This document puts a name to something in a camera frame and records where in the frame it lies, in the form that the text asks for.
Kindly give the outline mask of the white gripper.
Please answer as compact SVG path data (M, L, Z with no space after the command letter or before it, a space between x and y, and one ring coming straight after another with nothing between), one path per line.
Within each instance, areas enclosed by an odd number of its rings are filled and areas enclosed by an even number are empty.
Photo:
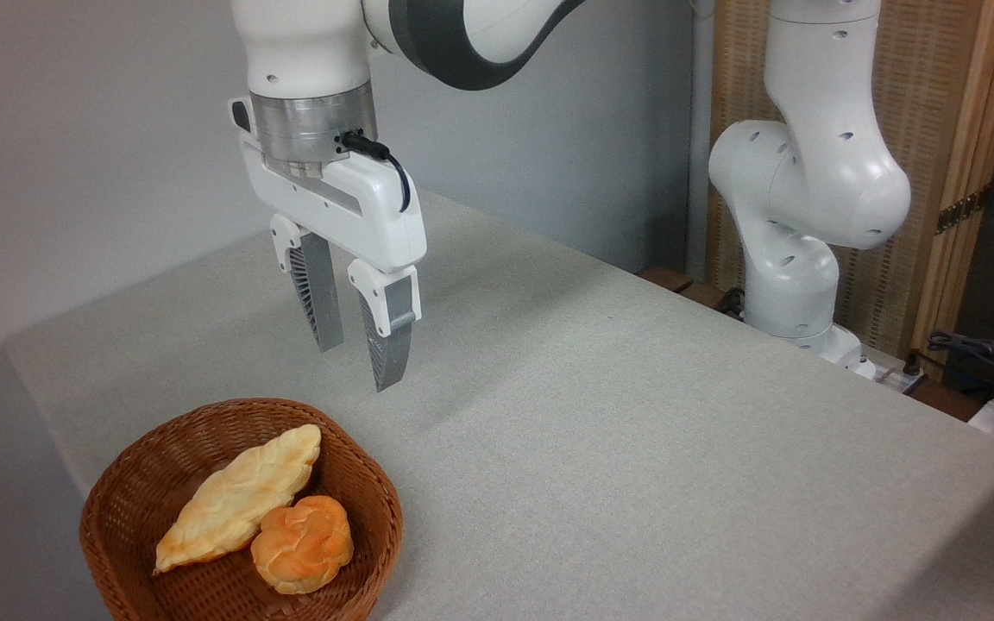
M360 296L375 389L398 384L422 317L413 265L426 255L427 239L417 186L403 166L356 152L319 177L296 176L267 157L251 99L231 99L229 107L249 181L277 213L269 225L277 263L291 276L319 350L344 342L330 242L358 258L348 275Z

